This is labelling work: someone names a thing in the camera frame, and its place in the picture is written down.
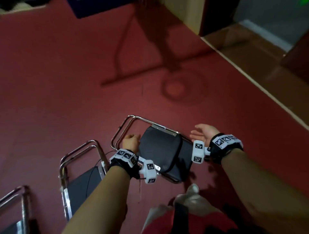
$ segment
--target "hand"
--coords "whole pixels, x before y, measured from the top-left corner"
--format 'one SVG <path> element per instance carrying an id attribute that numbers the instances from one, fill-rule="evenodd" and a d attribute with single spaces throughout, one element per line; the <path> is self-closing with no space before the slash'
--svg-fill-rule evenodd
<path id="1" fill-rule="evenodd" d="M 207 124 L 203 124 L 203 123 L 195 125 L 195 128 L 197 130 L 191 131 L 190 138 L 192 139 L 192 141 L 194 141 L 194 140 L 203 141 L 205 143 L 205 146 L 207 146 L 207 147 L 209 146 L 210 140 L 215 135 L 220 133 L 220 131 L 218 129 L 216 129 L 215 127 L 207 125 Z"/>
<path id="2" fill-rule="evenodd" d="M 129 134 L 126 135 L 123 140 L 122 140 L 122 148 L 123 149 L 129 149 L 133 153 L 138 152 L 138 146 L 140 144 L 139 139 L 141 138 L 141 135 L 134 135 L 134 134 Z"/>

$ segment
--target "forearm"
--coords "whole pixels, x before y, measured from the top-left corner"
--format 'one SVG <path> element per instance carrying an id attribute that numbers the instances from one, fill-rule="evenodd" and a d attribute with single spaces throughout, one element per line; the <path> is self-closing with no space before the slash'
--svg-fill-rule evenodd
<path id="1" fill-rule="evenodd" d="M 273 174 L 262 170 L 244 152 L 234 149 L 222 159 L 222 167 L 240 200 L 256 221 L 264 224 L 267 223 L 265 219 L 272 220 L 272 224 L 282 222 L 284 231 L 287 222 L 293 228 L 295 226 L 291 223 L 297 223 L 296 226 L 301 229 L 308 228 L 304 223 L 309 218 L 308 200 Z"/>
<path id="2" fill-rule="evenodd" d="M 71 218 L 62 234 L 118 233 L 125 217 L 130 176 L 118 166 L 106 176 Z"/>

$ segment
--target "green light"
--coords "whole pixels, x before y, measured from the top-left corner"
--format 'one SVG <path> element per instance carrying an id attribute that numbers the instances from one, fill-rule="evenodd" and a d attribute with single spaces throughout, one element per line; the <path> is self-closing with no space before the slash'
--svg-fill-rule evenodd
<path id="1" fill-rule="evenodd" d="M 305 5 L 309 2 L 309 0 L 300 0 L 300 5 Z"/>

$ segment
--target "person's left arm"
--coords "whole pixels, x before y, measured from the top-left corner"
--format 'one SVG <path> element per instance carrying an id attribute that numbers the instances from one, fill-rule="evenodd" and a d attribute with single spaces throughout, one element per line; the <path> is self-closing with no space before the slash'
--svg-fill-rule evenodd
<path id="1" fill-rule="evenodd" d="M 122 147 L 138 151 L 140 135 L 127 135 Z M 125 218 L 130 176 L 125 169 L 113 166 L 66 225 L 62 234 L 119 233 Z"/>

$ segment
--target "metal chair frame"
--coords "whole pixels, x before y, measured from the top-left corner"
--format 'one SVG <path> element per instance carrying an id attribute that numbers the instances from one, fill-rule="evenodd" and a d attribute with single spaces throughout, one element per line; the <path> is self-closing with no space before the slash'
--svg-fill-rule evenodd
<path id="1" fill-rule="evenodd" d="M 17 234 L 28 234 L 29 227 L 29 195 L 30 190 L 27 185 L 22 185 L 9 192 L 0 199 L 0 209 L 14 201 L 17 197 L 21 197 L 22 219 L 17 222 Z"/>
<path id="2" fill-rule="evenodd" d="M 160 131 L 163 131 L 163 132 L 165 132 L 165 133 L 171 134 L 171 135 L 173 135 L 173 136 L 176 136 L 177 134 L 179 134 L 184 140 L 191 142 L 191 139 L 190 139 L 189 137 L 187 137 L 186 135 L 184 135 L 184 134 L 182 134 L 182 133 L 180 133 L 180 132 L 178 132 L 178 131 L 172 130 L 172 129 L 167 128 L 167 127 L 165 127 L 165 126 L 163 126 L 163 125 L 160 125 L 160 124 L 158 124 L 158 123 L 155 123 L 155 122 L 153 122 L 153 121 L 151 121 L 151 120 L 145 119 L 145 118 L 140 117 L 140 116 L 137 116 L 137 115 L 128 115 L 128 116 L 125 118 L 125 120 L 123 121 L 123 123 L 119 126 L 117 132 L 115 133 L 115 135 L 113 136 L 113 138 L 112 138 L 112 140 L 111 140 L 111 147 L 112 147 L 114 150 L 119 150 L 119 149 L 120 149 L 120 143 L 121 143 L 122 139 L 124 138 L 126 132 L 129 130 L 129 128 L 132 126 L 133 122 L 134 122 L 135 120 L 137 120 L 137 119 L 139 119 L 139 120 L 141 120 L 141 121 L 144 121 L 144 122 L 146 122 L 146 123 L 149 123 L 149 124 L 152 125 L 152 127 L 156 128 L 156 129 L 158 129 L 158 130 L 160 130 Z M 120 136 L 119 136 L 119 138 L 117 139 L 116 143 L 114 143 L 116 137 L 118 136 L 119 132 L 120 132 L 121 129 L 124 127 L 124 125 L 126 124 L 127 121 L 129 121 L 128 124 L 125 126 L 124 130 L 123 130 L 122 133 L 120 134 Z M 144 162 L 144 161 L 145 161 L 145 159 L 144 159 L 143 157 L 140 156 L 139 159 L 138 159 L 138 162 L 139 162 L 141 165 L 143 165 L 143 162 Z M 154 167 L 155 167 L 155 169 L 156 169 L 156 171 L 157 171 L 157 174 L 163 176 L 163 177 L 164 177 L 165 179 L 167 179 L 168 181 L 170 181 L 170 182 L 172 182 L 172 183 L 175 183 L 175 184 L 181 183 L 181 182 L 179 182 L 179 181 L 175 181 L 173 178 L 169 177 L 167 174 L 160 174 L 159 171 L 160 171 L 161 168 L 160 168 L 159 166 L 154 165 Z"/>
<path id="3" fill-rule="evenodd" d="M 103 179 L 103 177 L 107 173 L 109 162 L 107 161 L 106 155 L 103 152 L 103 149 L 97 140 L 87 141 L 85 144 L 76 148 L 72 152 L 66 154 L 60 161 L 59 178 L 60 178 L 60 184 L 61 184 L 61 194 L 62 194 L 62 202 L 63 202 L 63 207 L 64 207 L 64 214 L 65 214 L 67 221 L 69 221 L 72 218 L 72 210 L 71 210 L 70 198 L 69 198 L 69 193 L 68 193 L 69 177 L 68 177 L 66 167 L 70 163 L 80 158 L 81 156 L 85 155 L 86 153 L 88 153 L 94 148 L 97 149 L 100 160 L 101 160 L 101 166 L 98 167 L 98 170 L 99 170 L 101 179 Z"/>

